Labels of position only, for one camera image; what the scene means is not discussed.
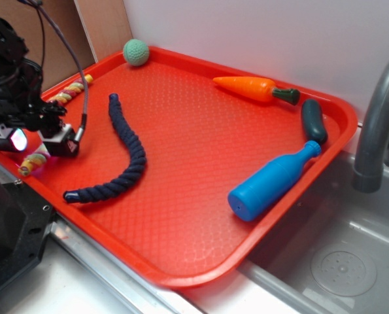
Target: dark green cucumber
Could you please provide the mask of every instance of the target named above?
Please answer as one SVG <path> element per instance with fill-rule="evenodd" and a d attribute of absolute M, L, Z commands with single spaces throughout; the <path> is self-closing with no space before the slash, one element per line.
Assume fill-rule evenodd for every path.
<path fill-rule="evenodd" d="M 308 141 L 322 145 L 328 139 L 324 118 L 319 102 L 315 99 L 306 100 L 301 108 L 301 123 Z"/>

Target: white wall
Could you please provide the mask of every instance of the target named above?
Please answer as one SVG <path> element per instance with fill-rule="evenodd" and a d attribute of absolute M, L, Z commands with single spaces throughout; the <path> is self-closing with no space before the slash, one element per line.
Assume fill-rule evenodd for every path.
<path fill-rule="evenodd" d="M 360 121 L 389 61 L 389 0 L 124 0 L 149 45 L 343 98 Z"/>

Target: blue bottle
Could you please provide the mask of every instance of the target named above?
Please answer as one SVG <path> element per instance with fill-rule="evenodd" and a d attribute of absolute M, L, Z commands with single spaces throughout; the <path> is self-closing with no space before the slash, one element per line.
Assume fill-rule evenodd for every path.
<path fill-rule="evenodd" d="M 320 153 L 320 145 L 308 141 L 299 152 L 268 162 L 229 193 L 228 201 L 233 212 L 245 221 L 255 219 L 295 185 L 304 165 Z"/>

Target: sink drain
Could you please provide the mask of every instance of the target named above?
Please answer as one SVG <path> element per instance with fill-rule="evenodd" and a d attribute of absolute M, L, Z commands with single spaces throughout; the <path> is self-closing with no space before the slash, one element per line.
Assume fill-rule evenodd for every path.
<path fill-rule="evenodd" d="M 376 281 L 374 261 L 349 244 L 328 245 L 312 259 L 312 274 L 325 290 L 338 296 L 358 296 Z"/>

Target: navy blue rope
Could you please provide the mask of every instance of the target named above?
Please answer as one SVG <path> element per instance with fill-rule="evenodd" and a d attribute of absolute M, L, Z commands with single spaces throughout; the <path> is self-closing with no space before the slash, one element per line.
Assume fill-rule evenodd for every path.
<path fill-rule="evenodd" d="M 126 145 L 130 154 L 130 163 L 127 169 L 109 183 L 98 184 L 93 187 L 66 191 L 63 198 L 67 203 L 89 203 L 105 201 L 115 198 L 129 190 L 141 178 L 146 164 L 146 153 L 142 143 L 123 117 L 122 106 L 117 94 L 109 96 L 109 114 L 119 138 Z"/>

